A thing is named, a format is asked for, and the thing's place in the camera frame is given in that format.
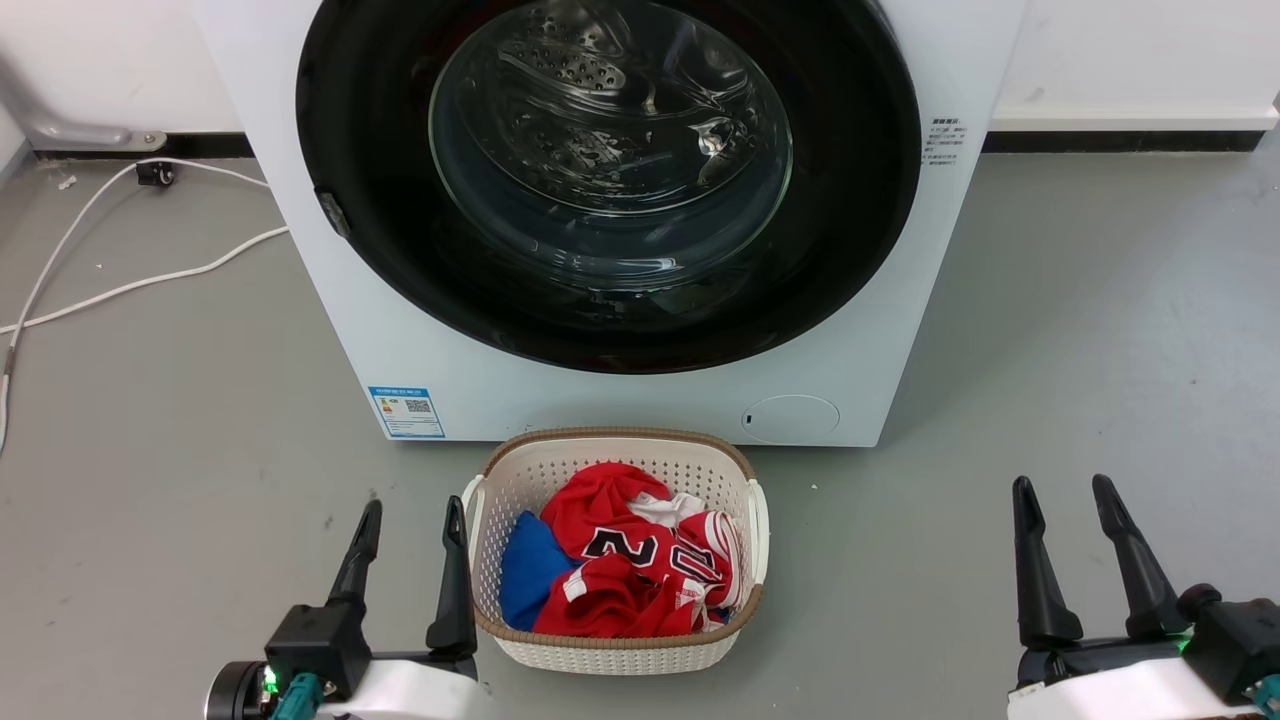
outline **washing machine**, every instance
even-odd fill
[[[873,446],[1024,0],[196,0],[388,438]]]

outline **gray floor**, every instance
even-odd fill
[[[0,192],[0,319],[114,167],[32,168]],[[984,158],[882,446],[749,451],[773,555],[733,652],[700,674],[600,679],[524,669],[483,639],[483,679],[522,719],[1000,717],[1020,473],[1091,633],[1123,632],[1126,612],[1094,471],[1175,585],[1280,596],[1277,186],[1275,136],[1252,156]],[[120,187],[40,307],[279,222],[265,192],[195,172],[165,195]],[[0,457],[6,711],[198,712],[224,662],[323,600],[370,491],[388,503],[365,629],[419,647],[444,500],[489,450],[381,438],[285,238],[31,331]]]

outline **white plastic basket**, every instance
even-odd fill
[[[750,593],[718,630],[671,638],[596,639],[525,633],[509,628],[498,607],[502,553],[516,518],[540,512],[573,473],[598,462],[641,468],[675,492],[707,501],[733,519],[739,559]],[[750,464],[732,445],[710,436],[636,428],[545,430],[508,441],[462,495],[470,520],[471,589],[476,624],[517,662],[591,675],[660,675],[703,670],[718,662],[755,614],[769,568],[769,511]]]

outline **basket handle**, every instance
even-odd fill
[[[769,573],[769,503],[764,500],[764,488],[751,478],[748,480],[751,495],[748,496],[748,509],[751,514],[751,538],[755,544],[751,548],[751,575],[755,584],[764,584],[764,575]]]
[[[462,515],[467,518],[467,566],[476,566],[476,533],[480,529],[480,512],[484,507],[484,475],[476,475],[462,491]],[[475,515],[472,515],[472,498],[475,498]]]

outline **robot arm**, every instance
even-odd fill
[[[1009,720],[1202,720],[1262,714],[1277,720],[1280,609],[1222,602],[1211,585],[1172,587],[1111,479],[1094,475],[1102,529],[1116,548],[1126,637],[1082,639],[1044,547],[1030,480],[1014,482],[1019,637],[1027,648]]]
[[[462,501],[449,498],[444,577],[429,650],[369,650],[365,582],[378,557],[383,506],[365,506],[321,607],[293,606],[265,647],[266,660],[230,662],[214,679],[205,720],[495,720],[497,702],[476,682],[467,533]]]

